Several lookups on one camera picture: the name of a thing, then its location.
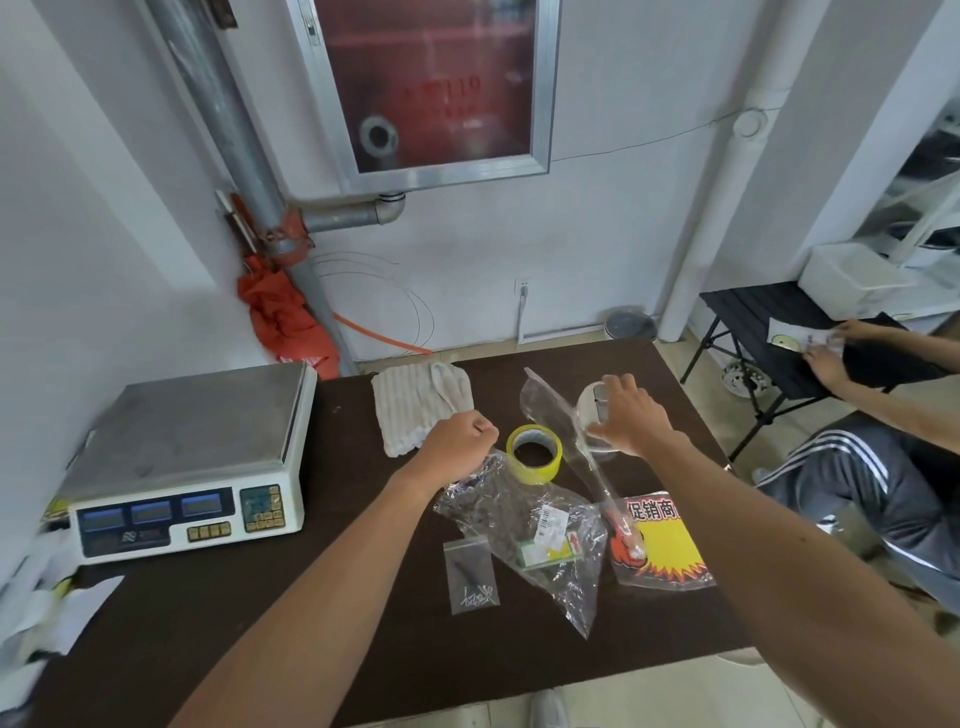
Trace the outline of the person's left hand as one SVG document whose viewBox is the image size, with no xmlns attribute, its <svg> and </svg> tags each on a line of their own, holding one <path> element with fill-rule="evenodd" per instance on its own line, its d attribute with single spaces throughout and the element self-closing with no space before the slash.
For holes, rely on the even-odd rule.
<svg viewBox="0 0 960 728">
<path fill-rule="evenodd" d="M 464 459 L 464 413 L 470 411 L 438 421 L 411 460 L 418 481 L 425 487 L 438 490 L 473 474 L 483 463 L 468 467 Z"/>
</svg>

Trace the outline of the person's right hand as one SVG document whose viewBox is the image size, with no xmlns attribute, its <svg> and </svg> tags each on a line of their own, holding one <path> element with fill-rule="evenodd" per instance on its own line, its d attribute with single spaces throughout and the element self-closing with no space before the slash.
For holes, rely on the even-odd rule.
<svg viewBox="0 0 960 728">
<path fill-rule="evenodd" d="M 632 374 L 606 374 L 601 381 L 606 386 L 608 419 L 627 429 L 626 444 L 611 444 L 618 452 L 651 460 L 680 441 L 666 409 L 638 386 Z"/>
</svg>

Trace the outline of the white round tape roll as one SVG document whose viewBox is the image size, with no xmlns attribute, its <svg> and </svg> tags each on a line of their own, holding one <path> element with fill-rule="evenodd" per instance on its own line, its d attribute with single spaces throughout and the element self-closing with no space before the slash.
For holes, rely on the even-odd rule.
<svg viewBox="0 0 960 728">
<path fill-rule="evenodd" d="M 596 424 L 605 424 L 609 419 L 607 390 L 602 380 L 585 386 L 579 395 L 575 412 L 579 419 L 585 443 L 594 455 L 616 455 L 618 450 L 605 440 L 595 437 L 591 428 Z"/>
</svg>

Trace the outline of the long clear plastic bag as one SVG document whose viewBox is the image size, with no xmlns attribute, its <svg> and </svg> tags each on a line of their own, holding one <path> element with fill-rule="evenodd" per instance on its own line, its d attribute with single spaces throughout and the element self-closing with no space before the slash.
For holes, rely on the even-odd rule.
<svg viewBox="0 0 960 728">
<path fill-rule="evenodd" d="M 619 505 L 619 493 L 596 461 L 588 436 L 571 405 L 531 368 L 520 390 L 520 407 L 534 424 L 558 436 L 564 463 L 582 480 L 617 534 L 623 537 L 632 559 L 644 561 L 645 543 L 629 513 Z"/>
</svg>

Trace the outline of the clear bag with dark contents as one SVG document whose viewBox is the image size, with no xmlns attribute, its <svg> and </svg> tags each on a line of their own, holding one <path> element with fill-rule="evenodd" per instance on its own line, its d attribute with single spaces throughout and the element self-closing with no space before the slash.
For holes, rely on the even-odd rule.
<svg viewBox="0 0 960 728">
<path fill-rule="evenodd" d="M 596 505 L 551 483 L 522 484 L 506 453 L 492 450 L 474 474 L 439 491 L 433 508 L 463 536 L 486 537 L 493 557 L 545 592 L 581 637 L 590 636 L 609 538 Z M 579 534 L 582 560 L 522 569 L 520 543 L 533 540 L 557 550 L 570 530 Z"/>
</svg>

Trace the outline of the person's left forearm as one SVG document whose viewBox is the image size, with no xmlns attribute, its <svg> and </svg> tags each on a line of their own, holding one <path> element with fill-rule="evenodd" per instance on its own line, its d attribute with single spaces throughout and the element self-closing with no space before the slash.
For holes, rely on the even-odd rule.
<svg viewBox="0 0 960 728">
<path fill-rule="evenodd" d="M 215 665 L 169 728 L 329 728 L 427 505 L 458 480 L 420 452 Z"/>
</svg>

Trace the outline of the person's right forearm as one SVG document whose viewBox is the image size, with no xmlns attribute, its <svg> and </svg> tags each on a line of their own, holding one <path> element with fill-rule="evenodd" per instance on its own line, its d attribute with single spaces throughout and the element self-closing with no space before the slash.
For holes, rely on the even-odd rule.
<svg viewBox="0 0 960 728">
<path fill-rule="evenodd" d="M 645 433 L 636 447 L 794 692 L 837 728 L 960 728 L 960 652 L 888 582 L 682 433 Z"/>
</svg>

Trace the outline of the yellow tape roll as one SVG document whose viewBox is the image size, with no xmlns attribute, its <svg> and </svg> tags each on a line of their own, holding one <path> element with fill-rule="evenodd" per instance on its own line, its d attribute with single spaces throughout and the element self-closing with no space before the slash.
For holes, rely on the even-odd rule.
<svg viewBox="0 0 960 728">
<path fill-rule="evenodd" d="M 558 476 L 564 450 L 549 428 L 535 423 L 523 425 L 510 433 L 506 448 L 510 471 L 520 483 L 542 486 Z"/>
</svg>

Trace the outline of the white ribbed cloth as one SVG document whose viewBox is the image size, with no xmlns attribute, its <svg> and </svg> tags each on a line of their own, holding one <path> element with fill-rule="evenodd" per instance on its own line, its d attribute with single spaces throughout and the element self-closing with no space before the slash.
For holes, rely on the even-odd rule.
<svg viewBox="0 0 960 728">
<path fill-rule="evenodd" d="M 420 448 L 442 420 L 474 409 L 467 372 L 440 361 L 392 367 L 371 380 L 385 454 L 401 457 Z"/>
</svg>

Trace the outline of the green white card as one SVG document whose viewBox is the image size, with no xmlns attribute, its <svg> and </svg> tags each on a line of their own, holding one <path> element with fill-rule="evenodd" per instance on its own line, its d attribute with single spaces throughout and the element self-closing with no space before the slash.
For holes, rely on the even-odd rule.
<svg viewBox="0 0 960 728">
<path fill-rule="evenodd" d="M 579 534 L 569 530 L 557 549 L 526 540 L 519 544 L 519 554 L 522 570 L 530 572 L 580 561 L 584 557 L 584 550 Z"/>
</svg>

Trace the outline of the red yellow label packet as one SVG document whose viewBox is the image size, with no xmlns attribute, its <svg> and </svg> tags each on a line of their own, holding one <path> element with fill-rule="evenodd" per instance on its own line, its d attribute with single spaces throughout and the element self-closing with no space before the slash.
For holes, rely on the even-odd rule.
<svg viewBox="0 0 960 728">
<path fill-rule="evenodd" d="M 710 573 L 679 510 L 666 491 L 620 498 L 618 509 L 630 519 L 637 556 L 615 530 L 609 541 L 614 577 L 624 587 L 688 592 L 714 587 Z"/>
</svg>

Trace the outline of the small clear zip bag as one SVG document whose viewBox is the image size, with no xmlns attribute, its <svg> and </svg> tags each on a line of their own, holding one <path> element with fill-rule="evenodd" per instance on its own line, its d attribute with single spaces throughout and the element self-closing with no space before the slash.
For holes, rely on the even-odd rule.
<svg viewBox="0 0 960 728">
<path fill-rule="evenodd" d="M 493 554 L 486 537 L 447 541 L 443 554 L 452 615 L 500 605 Z"/>
</svg>

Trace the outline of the black folding table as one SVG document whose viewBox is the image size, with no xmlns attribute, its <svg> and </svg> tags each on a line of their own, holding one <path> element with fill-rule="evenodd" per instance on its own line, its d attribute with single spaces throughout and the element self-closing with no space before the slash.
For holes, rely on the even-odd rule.
<svg viewBox="0 0 960 728">
<path fill-rule="evenodd" d="M 749 361 L 771 380 L 778 391 L 765 407 L 751 396 L 755 423 L 727 456 L 735 462 L 762 428 L 776 418 L 830 398 L 831 393 L 816 379 L 809 365 L 795 352 L 766 342 L 770 318 L 786 324 L 830 330 L 836 322 L 799 288 L 795 282 L 737 287 L 700 296 L 714 318 L 702 337 L 679 382 L 687 382 L 702 354 L 716 350 L 732 360 Z M 947 371 L 918 356 L 879 343 L 846 345 L 846 370 L 858 383 L 890 393 L 898 386 L 942 379 Z"/>
</svg>

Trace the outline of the white printed paper sheet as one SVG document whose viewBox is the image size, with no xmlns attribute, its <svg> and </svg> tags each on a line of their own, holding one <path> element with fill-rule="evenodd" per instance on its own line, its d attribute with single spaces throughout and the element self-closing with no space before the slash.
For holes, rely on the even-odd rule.
<svg viewBox="0 0 960 728">
<path fill-rule="evenodd" d="M 832 329 L 817 329 L 770 318 L 766 342 L 771 346 L 804 354 L 812 347 L 825 347 L 842 357 L 845 343 Z"/>
</svg>

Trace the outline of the orange cloth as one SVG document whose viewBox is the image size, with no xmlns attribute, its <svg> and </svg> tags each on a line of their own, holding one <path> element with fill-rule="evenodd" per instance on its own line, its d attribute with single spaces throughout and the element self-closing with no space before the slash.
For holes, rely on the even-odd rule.
<svg viewBox="0 0 960 728">
<path fill-rule="evenodd" d="M 322 381 L 338 379 L 339 350 L 288 274 L 257 255 L 246 256 L 244 265 L 246 272 L 237 280 L 237 295 L 247 306 L 261 346 L 280 363 L 305 363 Z"/>
</svg>

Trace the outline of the white drain pipe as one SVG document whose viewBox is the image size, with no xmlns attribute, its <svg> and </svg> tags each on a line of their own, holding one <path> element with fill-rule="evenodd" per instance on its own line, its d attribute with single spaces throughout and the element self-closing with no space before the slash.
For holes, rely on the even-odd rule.
<svg viewBox="0 0 960 728">
<path fill-rule="evenodd" d="M 777 0 L 777 15 L 733 116 L 719 166 L 683 249 L 657 333 L 679 340 L 832 0 Z"/>
</svg>

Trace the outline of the person's white shoe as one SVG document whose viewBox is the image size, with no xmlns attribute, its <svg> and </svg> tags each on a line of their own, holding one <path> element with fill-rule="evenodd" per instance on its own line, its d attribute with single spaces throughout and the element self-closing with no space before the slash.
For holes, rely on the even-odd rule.
<svg viewBox="0 0 960 728">
<path fill-rule="evenodd" d="M 569 710 L 558 688 L 540 690 L 532 695 L 527 728 L 571 728 Z"/>
</svg>

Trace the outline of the white plastic box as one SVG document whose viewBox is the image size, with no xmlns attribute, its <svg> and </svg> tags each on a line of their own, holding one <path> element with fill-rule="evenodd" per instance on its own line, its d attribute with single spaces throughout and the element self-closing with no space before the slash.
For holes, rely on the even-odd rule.
<svg viewBox="0 0 960 728">
<path fill-rule="evenodd" d="M 858 241 L 810 249 L 798 288 L 831 321 L 870 319 L 916 284 L 914 276 Z"/>
</svg>

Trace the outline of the white electronic weighing scale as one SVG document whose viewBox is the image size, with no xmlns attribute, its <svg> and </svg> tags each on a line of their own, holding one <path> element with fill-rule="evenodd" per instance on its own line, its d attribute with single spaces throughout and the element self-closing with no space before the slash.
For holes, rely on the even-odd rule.
<svg viewBox="0 0 960 728">
<path fill-rule="evenodd" d="M 305 363 L 128 385 L 57 498 L 83 566 L 299 532 L 318 373 Z"/>
</svg>

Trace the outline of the white metal shelf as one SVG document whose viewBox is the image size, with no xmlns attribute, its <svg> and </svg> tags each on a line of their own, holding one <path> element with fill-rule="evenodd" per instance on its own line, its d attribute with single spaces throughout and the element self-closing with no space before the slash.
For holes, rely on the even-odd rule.
<svg viewBox="0 0 960 728">
<path fill-rule="evenodd" d="M 858 229 L 913 284 L 889 298 L 907 326 L 960 312 L 960 90 L 954 90 Z"/>
</svg>

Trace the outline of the grey metal pipe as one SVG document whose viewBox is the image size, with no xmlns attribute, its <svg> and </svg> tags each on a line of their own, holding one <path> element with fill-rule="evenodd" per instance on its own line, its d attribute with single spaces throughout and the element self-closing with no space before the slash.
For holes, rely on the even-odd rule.
<svg viewBox="0 0 960 728">
<path fill-rule="evenodd" d="M 370 200 L 323 207 L 317 224 L 308 225 L 303 210 L 282 193 L 203 0 L 144 2 L 228 174 L 259 228 L 278 226 L 289 205 L 301 210 L 309 235 L 384 226 L 401 216 L 406 196 L 402 192 L 391 192 Z M 333 339 L 340 354 L 341 376 L 358 375 L 340 322 L 308 258 L 293 267 L 280 269 L 306 298 L 308 310 Z"/>
</svg>

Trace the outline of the pile of white papers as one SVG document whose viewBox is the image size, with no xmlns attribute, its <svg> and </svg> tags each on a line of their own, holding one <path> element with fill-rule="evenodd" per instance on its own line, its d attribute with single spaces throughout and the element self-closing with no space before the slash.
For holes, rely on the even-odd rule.
<svg viewBox="0 0 960 728">
<path fill-rule="evenodd" d="M 79 552 L 71 531 L 42 531 L 0 587 L 0 728 L 25 728 L 44 669 L 73 649 L 123 581 L 79 586 Z"/>
</svg>

